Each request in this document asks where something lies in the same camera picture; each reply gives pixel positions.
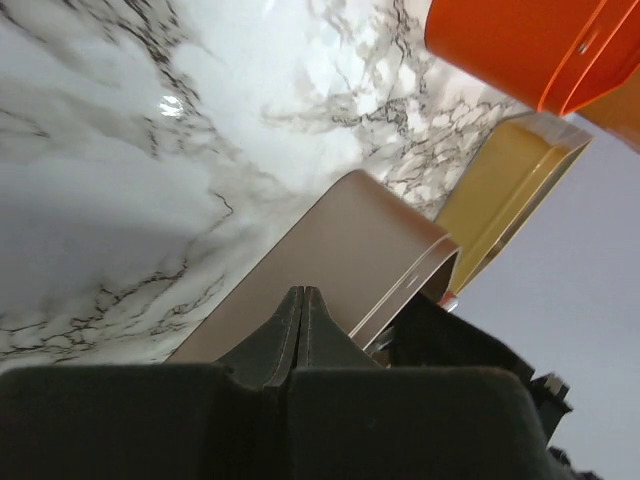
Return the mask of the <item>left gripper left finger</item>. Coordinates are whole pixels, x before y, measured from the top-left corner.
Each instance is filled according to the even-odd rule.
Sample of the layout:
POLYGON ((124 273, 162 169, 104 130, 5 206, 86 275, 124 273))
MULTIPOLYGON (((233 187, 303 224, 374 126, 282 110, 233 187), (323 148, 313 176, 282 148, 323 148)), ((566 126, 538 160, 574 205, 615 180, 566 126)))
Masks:
POLYGON ((284 479, 304 290, 214 363, 38 366, 1 377, 5 479, 284 479))

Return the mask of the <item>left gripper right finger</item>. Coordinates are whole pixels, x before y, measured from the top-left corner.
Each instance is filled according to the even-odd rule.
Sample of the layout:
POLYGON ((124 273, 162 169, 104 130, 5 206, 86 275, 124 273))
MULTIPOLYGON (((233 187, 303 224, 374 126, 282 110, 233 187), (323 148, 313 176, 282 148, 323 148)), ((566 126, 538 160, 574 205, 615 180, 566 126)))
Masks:
POLYGON ((287 472, 293 479, 392 479, 388 469, 431 441, 432 367, 382 367, 332 320, 309 288, 287 393, 287 472))

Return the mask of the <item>brown tray with lollipops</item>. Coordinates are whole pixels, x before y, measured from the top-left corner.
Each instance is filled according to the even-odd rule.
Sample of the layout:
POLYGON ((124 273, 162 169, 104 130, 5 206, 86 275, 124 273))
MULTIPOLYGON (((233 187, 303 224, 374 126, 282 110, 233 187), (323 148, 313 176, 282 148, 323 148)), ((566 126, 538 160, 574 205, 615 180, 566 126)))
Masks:
POLYGON ((448 291, 459 246, 362 170, 334 183, 169 356, 215 361, 266 322, 292 287, 316 287, 364 350, 417 294, 448 291))

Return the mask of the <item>gold tin with popsicle candies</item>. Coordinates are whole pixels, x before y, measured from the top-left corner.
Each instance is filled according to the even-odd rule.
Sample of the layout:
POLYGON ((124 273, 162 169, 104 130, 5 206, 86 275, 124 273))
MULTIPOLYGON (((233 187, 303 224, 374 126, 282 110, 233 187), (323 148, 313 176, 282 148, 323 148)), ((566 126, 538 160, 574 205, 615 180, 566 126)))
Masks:
POLYGON ((592 140, 548 113, 517 115, 492 130, 436 217, 461 247, 452 293, 497 258, 592 140))

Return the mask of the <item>orange square candy tray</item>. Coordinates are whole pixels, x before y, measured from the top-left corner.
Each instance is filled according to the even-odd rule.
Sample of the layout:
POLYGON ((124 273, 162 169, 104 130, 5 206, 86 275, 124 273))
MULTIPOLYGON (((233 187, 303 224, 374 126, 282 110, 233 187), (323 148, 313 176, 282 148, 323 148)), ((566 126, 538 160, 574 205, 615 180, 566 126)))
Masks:
POLYGON ((437 57, 538 112, 571 114, 639 67, 636 1, 435 1, 425 44, 437 57))

